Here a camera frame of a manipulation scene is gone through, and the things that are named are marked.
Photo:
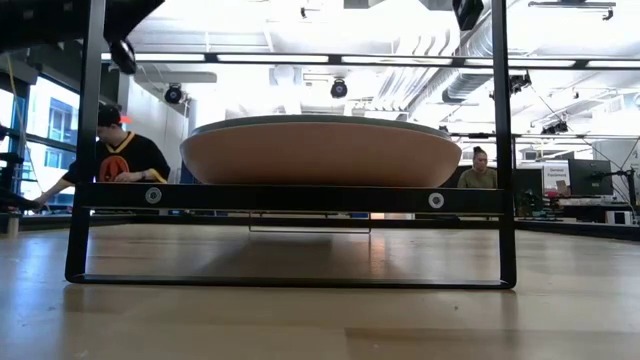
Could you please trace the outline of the pink plate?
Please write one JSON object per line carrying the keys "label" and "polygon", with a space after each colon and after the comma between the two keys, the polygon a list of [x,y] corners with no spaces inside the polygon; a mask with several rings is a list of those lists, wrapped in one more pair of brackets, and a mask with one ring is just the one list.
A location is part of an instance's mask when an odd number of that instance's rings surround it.
{"label": "pink plate", "polygon": [[288,123],[189,136],[183,162],[204,184],[438,187],[456,170],[452,140],[382,126]]}

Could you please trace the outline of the person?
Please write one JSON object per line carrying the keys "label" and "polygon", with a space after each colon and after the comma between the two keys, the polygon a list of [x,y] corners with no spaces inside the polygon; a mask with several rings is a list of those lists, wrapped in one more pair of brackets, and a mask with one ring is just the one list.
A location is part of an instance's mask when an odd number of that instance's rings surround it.
{"label": "person", "polygon": [[496,189],[497,171],[488,167],[487,153],[479,146],[473,149],[472,167],[459,177],[458,188]]}
{"label": "person", "polygon": [[95,161],[89,169],[91,180],[98,183],[166,184],[171,171],[153,140],[122,128],[114,105],[101,105],[98,111]]}

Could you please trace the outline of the black computer monitor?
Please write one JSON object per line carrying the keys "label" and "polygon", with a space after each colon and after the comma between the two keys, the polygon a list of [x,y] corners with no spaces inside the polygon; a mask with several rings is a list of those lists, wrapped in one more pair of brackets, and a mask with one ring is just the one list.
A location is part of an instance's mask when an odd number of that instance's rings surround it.
{"label": "black computer monitor", "polygon": [[540,169],[516,169],[513,173],[514,194],[543,196],[543,174]]}
{"label": "black computer monitor", "polygon": [[570,159],[568,161],[570,191],[573,196],[606,196],[613,194],[611,164],[606,160]]}

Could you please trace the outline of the white printed sign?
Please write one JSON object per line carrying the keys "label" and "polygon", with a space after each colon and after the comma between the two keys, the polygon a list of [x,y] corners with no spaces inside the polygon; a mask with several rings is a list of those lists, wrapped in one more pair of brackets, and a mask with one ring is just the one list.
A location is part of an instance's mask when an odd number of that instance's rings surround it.
{"label": "white printed sign", "polygon": [[544,163],[542,174],[545,194],[568,195],[570,193],[569,165],[567,161]]}

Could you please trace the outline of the small white box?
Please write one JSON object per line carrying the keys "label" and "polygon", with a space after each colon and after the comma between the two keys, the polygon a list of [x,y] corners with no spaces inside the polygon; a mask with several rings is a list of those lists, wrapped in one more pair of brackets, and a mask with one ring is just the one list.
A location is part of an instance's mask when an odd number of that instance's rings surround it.
{"label": "small white box", "polygon": [[635,224],[634,215],[631,211],[606,211],[605,220],[607,224],[633,226]]}

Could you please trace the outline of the black metal table frame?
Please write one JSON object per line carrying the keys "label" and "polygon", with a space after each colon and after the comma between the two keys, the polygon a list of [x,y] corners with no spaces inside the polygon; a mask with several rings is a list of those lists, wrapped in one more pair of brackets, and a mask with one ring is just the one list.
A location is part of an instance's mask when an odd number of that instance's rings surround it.
{"label": "black metal table frame", "polygon": [[[132,212],[115,212],[92,215],[91,226],[115,226],[125,224],[160,224],[160,225],[209,225],[209,226],[244,226],[251,231],[261,228],[275,228],[282,231],[307,229],[311,232],[322,229],[448,229],[448,230],[498,230],[498,220],[480,220],[475,215],[472,220],[462,220],[454,215],[423,214],[417,220],[408,219],[373,219],[364,217],[330,216],[327,211],[316,215],[302,212],[265,211],[243,212],[238,216],[214,216],[203,214],[159,215],[134,214]],[[20,216],[16,213],[0,214],[0,233],[11,236],[27,231],[52,231],[68,229],[72,225],[69,215]],[[640,241],[640,226],[608,225],[604,223],[579,223],[561,221],[517,220],[514,228],[543,233],[555,233],[572,236],[609,238],[625,241]]]}

